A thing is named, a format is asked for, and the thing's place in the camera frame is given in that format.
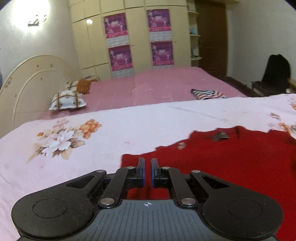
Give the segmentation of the red knit garment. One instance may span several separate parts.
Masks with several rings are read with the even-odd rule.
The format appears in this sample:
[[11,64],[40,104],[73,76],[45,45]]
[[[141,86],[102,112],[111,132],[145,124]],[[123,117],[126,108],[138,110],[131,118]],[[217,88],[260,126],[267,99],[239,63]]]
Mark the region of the red knit garment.
[[145,186],[129,190],[128,199],[169,199],[167,190],[152,187],[151,160],[155,158],[160,166],[184,174],[200,170],[273,198],[283,209],[277,238],[295,240],[295,139],[283,131],[264,133],[236,126],[225,129],[226,140],[215,142],[217,133],[194,131],[188,139],[142,153]]

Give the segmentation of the pink bed sheet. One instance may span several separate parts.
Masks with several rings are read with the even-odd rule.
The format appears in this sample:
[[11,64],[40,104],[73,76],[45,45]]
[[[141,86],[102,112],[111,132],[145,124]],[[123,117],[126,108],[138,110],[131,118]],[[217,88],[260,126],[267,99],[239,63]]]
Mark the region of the pink bed sheet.
[[80,109],[47,111],[44,119],[126,108],[130,106],[194,100],[191,90],[216,90],[227,98],[245,95],[199,67],[164,68],[130,77],[93,82],[83,96],[86,106]]

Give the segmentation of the striped folded garment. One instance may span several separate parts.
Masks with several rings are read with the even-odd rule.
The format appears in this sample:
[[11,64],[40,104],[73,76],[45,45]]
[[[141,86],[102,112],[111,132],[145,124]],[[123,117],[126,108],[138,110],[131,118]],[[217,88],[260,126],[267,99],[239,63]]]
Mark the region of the striped folded garment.
[[196,97],[197,100],[208,100],[208,99],[225,99],[226,96],[217,90],[196,90],[191,89],[191,94]]

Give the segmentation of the floral pink white quilt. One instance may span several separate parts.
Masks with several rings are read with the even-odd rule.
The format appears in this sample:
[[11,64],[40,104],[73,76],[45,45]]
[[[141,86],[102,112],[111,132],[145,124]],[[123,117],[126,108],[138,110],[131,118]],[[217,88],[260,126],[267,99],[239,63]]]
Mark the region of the floral pink white quilt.
[[25,123],[1,138],[1,240],[17,240],[11,209],[22,197],[95,170],[115,173],[142,153],[192,132],[242,126],[295,139],[295,95],[233,97],[134,106]]

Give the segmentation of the front floral pillow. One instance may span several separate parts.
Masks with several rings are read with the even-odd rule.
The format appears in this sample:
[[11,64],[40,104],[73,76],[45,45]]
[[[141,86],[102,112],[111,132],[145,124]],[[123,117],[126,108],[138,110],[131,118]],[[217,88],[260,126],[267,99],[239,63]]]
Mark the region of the front floral pillow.
[[79,109],[86,105],[81,93],[74,90],[64,90],[54,95],[49,110]]

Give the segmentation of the floral pillow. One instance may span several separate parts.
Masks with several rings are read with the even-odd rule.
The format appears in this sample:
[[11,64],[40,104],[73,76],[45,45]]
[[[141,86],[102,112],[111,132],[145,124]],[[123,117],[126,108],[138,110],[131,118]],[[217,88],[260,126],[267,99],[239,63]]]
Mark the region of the floral pillow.
[[64,90],[54,95],[49,110],[79,109],[86,105],[81,93],[74,90]]
[[76,92],[81,92],[83,82],[84,82],[83,79],[79,81],[68,81],[66,84],[65,90],[73,90]]

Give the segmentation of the orange knitted cloth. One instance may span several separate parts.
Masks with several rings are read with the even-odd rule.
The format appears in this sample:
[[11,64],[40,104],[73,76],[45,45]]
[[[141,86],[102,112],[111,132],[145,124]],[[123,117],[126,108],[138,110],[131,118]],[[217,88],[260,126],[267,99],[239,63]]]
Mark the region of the orange knitted cloth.
[[81,79],[78,81],[76,85],[76,92],[81,93],[81,94],[88,94],[90,91],[90,86],[93,82],[97,82],[97,79]]

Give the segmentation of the lower left purple poster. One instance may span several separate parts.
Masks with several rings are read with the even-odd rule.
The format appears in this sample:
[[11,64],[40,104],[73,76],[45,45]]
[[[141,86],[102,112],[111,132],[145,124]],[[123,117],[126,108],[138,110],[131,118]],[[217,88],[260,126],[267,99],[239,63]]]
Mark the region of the lower left purple poster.
[[108,49],[112,71],[133,68],[132,55],[129,45],[122,45]]

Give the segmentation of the purple poster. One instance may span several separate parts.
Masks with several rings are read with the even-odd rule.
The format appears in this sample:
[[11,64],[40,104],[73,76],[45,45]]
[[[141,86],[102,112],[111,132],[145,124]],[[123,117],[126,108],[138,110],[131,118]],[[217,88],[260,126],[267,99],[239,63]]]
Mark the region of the purple poster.
[[128,35],[125,13],[105,16],[103,20],[107,39]]
[[151,42],[153,67],[174,66],[172,41]]
[[133,68],[132,55],[129,45],[122,45],[108,49],[112,71]]
[[147,19],[150,33],[171,31],[169,9],[149,9]]

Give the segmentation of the lower right purple poster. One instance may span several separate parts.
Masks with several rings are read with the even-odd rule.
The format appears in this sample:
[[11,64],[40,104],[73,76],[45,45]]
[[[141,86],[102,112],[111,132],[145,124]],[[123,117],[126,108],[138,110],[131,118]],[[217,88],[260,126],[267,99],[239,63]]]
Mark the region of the lower right purple poster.
[[153,67],[174,66],[172,41],[151,42]]

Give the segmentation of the corner shelf unit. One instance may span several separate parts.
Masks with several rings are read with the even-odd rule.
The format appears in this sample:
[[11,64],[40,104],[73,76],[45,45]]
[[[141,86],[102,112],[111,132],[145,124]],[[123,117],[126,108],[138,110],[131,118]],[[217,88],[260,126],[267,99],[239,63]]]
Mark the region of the corner shelf unit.
[[191,49],[191,66],[198,67],[202,57],[199,54],[199,31],[198,16],[195,0],[187,0],[187,11],[189,20],[190,49]]

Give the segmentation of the upper left purple poster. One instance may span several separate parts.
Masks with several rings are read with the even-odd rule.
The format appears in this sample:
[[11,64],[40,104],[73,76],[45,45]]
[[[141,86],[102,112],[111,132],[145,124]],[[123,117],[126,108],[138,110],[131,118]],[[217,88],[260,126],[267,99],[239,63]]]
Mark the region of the upper left purple poster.
[[103,20],[107,39],[128,35],[125,13],[105,16]]

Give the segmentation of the upper right purple poster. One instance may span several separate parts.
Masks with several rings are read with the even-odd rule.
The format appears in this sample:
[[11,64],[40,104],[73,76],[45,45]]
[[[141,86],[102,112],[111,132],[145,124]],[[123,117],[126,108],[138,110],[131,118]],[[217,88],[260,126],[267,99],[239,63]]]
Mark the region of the upper right purple poster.
[[169,9],[149,9],[147,19],[150,33],[171,31]]

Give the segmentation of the brown wooden door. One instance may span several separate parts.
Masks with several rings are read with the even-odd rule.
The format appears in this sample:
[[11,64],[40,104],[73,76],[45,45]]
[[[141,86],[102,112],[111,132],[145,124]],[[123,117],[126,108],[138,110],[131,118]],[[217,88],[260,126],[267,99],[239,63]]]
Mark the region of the brown wooden door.
[[199,67],[210,75],[225,80],[228,66],[228,27],[226,4],[196,1],[199,37]]

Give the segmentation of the wall lamp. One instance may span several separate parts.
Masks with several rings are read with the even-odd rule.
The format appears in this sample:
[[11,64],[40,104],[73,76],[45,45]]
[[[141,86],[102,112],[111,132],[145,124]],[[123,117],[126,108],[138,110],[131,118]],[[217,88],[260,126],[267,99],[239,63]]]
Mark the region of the wall lamp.
[[28,21],[28,27],[39,26],[41,22],[47,19],[47,15],[35,15]]

